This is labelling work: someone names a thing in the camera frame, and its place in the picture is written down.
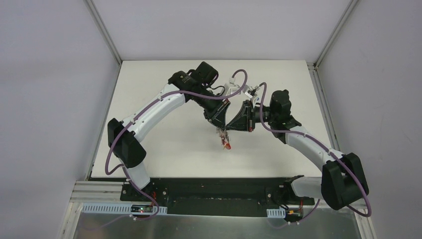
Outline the grey red keyring holder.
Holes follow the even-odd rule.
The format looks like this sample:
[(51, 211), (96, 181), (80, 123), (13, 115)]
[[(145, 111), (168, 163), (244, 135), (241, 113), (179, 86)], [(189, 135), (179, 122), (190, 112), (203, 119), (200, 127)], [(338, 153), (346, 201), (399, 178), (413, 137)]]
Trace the grey red keyring holder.
[(217, 127), (216, 132), (221, 139), (221, 144), (223, 148), (227, 150), (231, 150), (230, 139), (229, 139), (227, 131)]

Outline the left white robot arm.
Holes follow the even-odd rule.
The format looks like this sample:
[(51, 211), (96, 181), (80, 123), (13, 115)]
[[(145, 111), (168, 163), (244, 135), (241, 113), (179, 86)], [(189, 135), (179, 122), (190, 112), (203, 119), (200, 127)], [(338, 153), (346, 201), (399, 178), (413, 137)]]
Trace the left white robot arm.
[(143, 163), (147, 153), (141, 142), (164, 117), (192, 100), (204, 109), (208, 122), (221, 130), (225, 129), (225, 115), (230, 102), (208, 90), (217, 77), (218, 71), (206, 62), (194, 70), (176, 72), (145, 107), (121, 121), (112, 118), (108, 122), (110, 153), (123, 164), (129, 180), (135, 184), (132, 193), (139, 201), (147, 201), (152, 194), (152, 188), (148, 185), (150, 177)]

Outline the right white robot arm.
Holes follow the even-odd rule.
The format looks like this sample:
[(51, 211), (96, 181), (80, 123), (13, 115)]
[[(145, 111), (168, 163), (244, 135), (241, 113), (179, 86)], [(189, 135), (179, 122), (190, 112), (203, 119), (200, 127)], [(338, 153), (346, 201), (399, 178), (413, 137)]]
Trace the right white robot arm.
[(360, 199), (368, 201), (369, 188), (360, 158), (331, 149), (311, 135), (291, 114), (288, 90), (275, 91), (270, 104), (245, 100), (227, 130), (252, 132), (259, 123), (282, 143), (296, 149), (320, 171), (320, 177), (295, 176), (285, 181), (283, 199), (295, 204), (302, 197), (323, 199), (334, 210), (350, 207)]

